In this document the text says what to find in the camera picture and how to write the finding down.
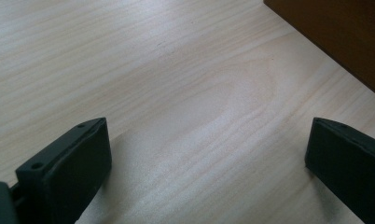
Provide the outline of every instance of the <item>black object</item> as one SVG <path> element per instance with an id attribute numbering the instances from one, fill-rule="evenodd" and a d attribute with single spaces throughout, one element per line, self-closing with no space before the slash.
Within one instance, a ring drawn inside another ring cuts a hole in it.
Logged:
<path id="1" fill-rule="evenodd" d="M 111 169 L 106 119 L 81 123 L 0 182 L 0 224 L 75 223 Z"/>
<path id="2" fill-rule="evenodd" d="M 315 118 L 306 166 L 365 223 L 375 223 L 375 139 Z"/>

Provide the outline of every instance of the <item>screw hole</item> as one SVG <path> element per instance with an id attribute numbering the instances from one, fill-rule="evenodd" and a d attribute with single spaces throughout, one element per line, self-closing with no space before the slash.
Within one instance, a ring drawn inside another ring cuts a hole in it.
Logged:
<path id="1" fill-rule="evenodd" d="M 32 168 L 33 170 L 36 170 L 36 169 L 41 168 L 42 166 L 43 166 L 43 163 L 41 163 L 41 162 L 37 162 L 37 163 L 35 163 L 34 165 L 32 165 L 31 168 Z"/>

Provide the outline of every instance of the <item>brown wooden panel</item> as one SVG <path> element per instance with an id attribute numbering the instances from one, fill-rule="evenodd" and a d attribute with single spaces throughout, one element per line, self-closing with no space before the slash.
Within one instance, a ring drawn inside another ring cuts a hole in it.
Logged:
<path id="1" fill-rule="evenodd" d="M 375 92 L 375 0 L 264 0 Z"/>

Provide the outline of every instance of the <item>wooden table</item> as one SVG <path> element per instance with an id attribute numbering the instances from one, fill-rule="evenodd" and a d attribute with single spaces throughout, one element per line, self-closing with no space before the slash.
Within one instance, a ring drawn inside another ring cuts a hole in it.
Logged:
<path id="1" fill-rule="evenodd" d="M 361 223 L 304 153 L 313 117 L 375 138 L 375 94 L 261 1 L 0 1 L 0 180 L 98 117 L 78 223 Z"/>

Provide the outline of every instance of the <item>table top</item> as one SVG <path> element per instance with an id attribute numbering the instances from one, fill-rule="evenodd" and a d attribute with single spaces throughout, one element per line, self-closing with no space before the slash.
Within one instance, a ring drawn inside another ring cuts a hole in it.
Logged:
<path id="1" fill-rule="evenodd" d="M 261 1 L 0 1 L 0 181 L 99 117 L 78 223 L 361 223 L 304 154 L 314 117 L 375 138 L 375 94 Z"/>

